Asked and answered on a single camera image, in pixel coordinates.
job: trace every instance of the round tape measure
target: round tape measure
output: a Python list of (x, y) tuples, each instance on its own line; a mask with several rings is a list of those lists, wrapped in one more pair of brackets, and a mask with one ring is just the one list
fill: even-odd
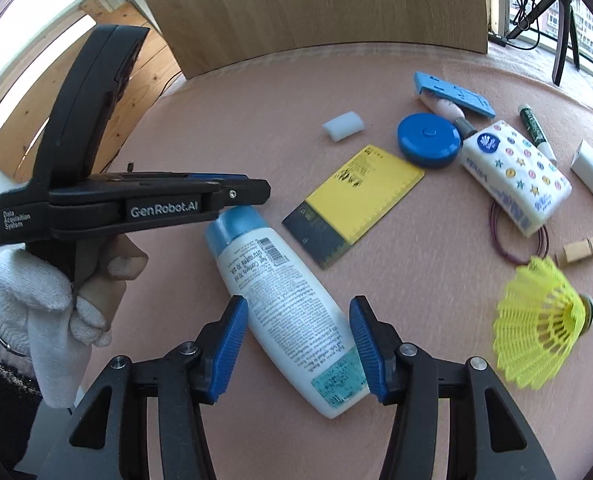
[(421, 168), (444, 168), (461, 149), (458, 130), (434, 114), (414, 114), (404, 118), (397, 136), (405, 158)]

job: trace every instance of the pink table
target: pink table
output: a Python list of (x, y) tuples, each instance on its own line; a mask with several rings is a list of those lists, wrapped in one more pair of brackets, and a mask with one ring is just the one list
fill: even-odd
[[(581, 139), (593, 145), (593, 110), (507, 68), (485, 56), (418, 46), (350, 45), (270, 55), (190, 80), (161, 98), (112, 170), (123, 171), (134, 160), (136, 171), (246, 173), (267, 179), (272, 196), (259, 210), (343, 310), (353, 296), (364, 294), (378, 317), (434, 357), (463, 362), (480, 355), (495, 364), (495, 306), (515, 271), (490, 245), (489, 195), (461, 167), (428, 171), (325, 271), (281, 220), (366, 144), (399, 154), (394, 134), (399, 121), (425, 111), (412, 82), (421, 70), (480, 92), (497, 117), (519, 131), (524, 129), (516, 107), (531, 104), (574, 187), (548, 223), (551, 252), (593, 235), (593, 197), (569, 171)], [(334, 144), (321, 124), (349, 110), (359, 113), (367, 128)], [(474, 114), (469, 118), (475, 126), (489, 124)], [(112, 356), (127, 354), (134, 361), (162, 356), (221, 315), (228, 293), (204, 242), (205, 228), (193, 224), (132, 236), (150, 262), (128, 287), (112, 345), (94, 351), (87, 384)], [(523, 254), (535, 243), (521, 239), (509, 221), (501, 230), (503, 241)], [(593, 259), (566, 273), (577, 290), (593, 296)], [(593, 464), (593, 327), (540, 391), (508, 388), (559, 480), (583, 478)], [(203, 410), (220, 480), (376, 479), (393, 412), (370, 396), (336, 420), (323, 418), (249, 333), (227, 393)], [(435, 478), (445, 475), (448, 413), (441, 403)], [(150, 439), (156, 438), (152, 429)], [(160, 478), (157, 463), (154, 457), (152, 478)]]

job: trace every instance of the hand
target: hand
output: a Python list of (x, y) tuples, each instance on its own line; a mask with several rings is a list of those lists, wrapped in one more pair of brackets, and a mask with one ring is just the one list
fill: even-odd
[(73, 405), (90, 361), (90, 345), (112, 341), (110, 325), (126, 291), (147, 263), (126, 235), (109, 238), (94, 274), (72, 293), (57, 268), (22, 250), (0, 253), (0, 359), (35, 376), (53, 408)]

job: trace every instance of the small bottle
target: small bottle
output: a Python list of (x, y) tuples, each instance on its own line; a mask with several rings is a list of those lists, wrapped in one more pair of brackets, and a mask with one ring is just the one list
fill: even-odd
[(225, 210), (206, 240), (230, 293), (248, 301), (254, 337), (321, 415), (369, 393), (347, 317), (256, 209)]
[(455, 103), (438, 97), (427, 89), (421, 91), (419, 98), (436, 115), (454, 124), (461, 139), (468, 139), (476, 133), (476, 128), (465, 118), (463, 110)]

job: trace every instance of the black tripod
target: black tripod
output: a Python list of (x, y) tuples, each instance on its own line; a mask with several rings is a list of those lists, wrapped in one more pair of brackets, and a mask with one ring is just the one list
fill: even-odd
[[(576, 22), (574, 21), (574, 12), (572, 11), (572, 0), (559, 1), (559, 37), (556, 45), (556, 59), (554, 60), (554, 70), (551, 72), (551, 80), (556, 86), (561, 84), (561, 75), (565, 66), (565, 56), (567, 54), (567, 38), (571, 37), (572, 55), (574, 65), (580, 69), (579, 60), (579, 38), (576, 32)], [(507, 35), (508, 40), (514, 40), (523, 31), (528, 30), (542, 13), (549, 9), (556, 0), (541, 0), (518, 25)]]

